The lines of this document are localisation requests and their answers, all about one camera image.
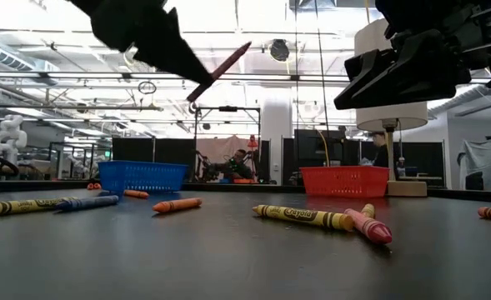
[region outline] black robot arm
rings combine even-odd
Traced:
[[[491,0],[376,0],[392,49],[345,62],[337,109],[450,98],[470,70],[491,72]]]
[[[134,59],[197,83],[210,85],[212,76],[180,37],[177,10],[163,9],[167,0],[71,0],[91,19],[93,34]]]

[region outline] red crayon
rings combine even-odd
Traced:
[[[377,244],[387,244],[392,242],[392,232],[383,223],[370,217],[366,217],[362,213],[351,208],[346,209],[345,214],[353,217],[354,226],[363,233],[363,235],[368,237],[371,242]]]
[[[214,82],[218,80],[221,75],[229,70],[229,68],[234,65],[234,63],[237,62],[239,58],[247,52],[248,48],[251,46],[251,43],[252,42],[248,42],[245,45],[239,47],[238,50],[234,51],[231,56],[229,56],[218,68],[216,68],[212,72],[212,79],[214,80]],[[208,88],[210,88],[210,86],[208,85],[199,85],[193,90],[193,92],[188,95],[187,100],[191,103],[194,102],[195,100],[197,100],[197,98],[201,97],[204,91],[206,91]]]

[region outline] white robot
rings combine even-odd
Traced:
[[[18,149],[27,146],[27,133],[21,130],[21,123],[23,117],[19,115],[7,115],[1,122],[0,157],[15,166],[18,165]]]
[[[89,159],[86,159],[86,164],[84,165],[82,160],[76,159],[73,157],[73,155],[69,154],[68,155],[68,160],[73,163],[73,168],[81,173],[89,175],[89,177],[93,177],[97,174],[98,172],[98,163],[99,162],[104,162],[106,161],[106,157],[104,155],[99,155],[93,158],[93,167],[92,167],[92,173],[89,174]]]

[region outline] yellow crayon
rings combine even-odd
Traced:
[[[0,202],[0,216],[14,213],[30,213],[42,210],[54,209],[56,204],[63,200],[73,200],[75,197],[61,197],[42,200],[22,200]]]
[[[368,203],[362,208],[362,214],[368,218],[375,218],[375,206]]]
[[[258,205],[257,207],[253,207],[253,211],[260,216],[307,223],[309,225],[330,229],[345,229],[351,231],[354,226],[353,218],[344,213],[319,212],[273,205]]]

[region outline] blue crayon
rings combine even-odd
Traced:
[[[56,204],[56,209],[65,211],[75,211],[80,209],[98,208],[117,204],[118,196],[89,197],[84,199],[63,200]]]

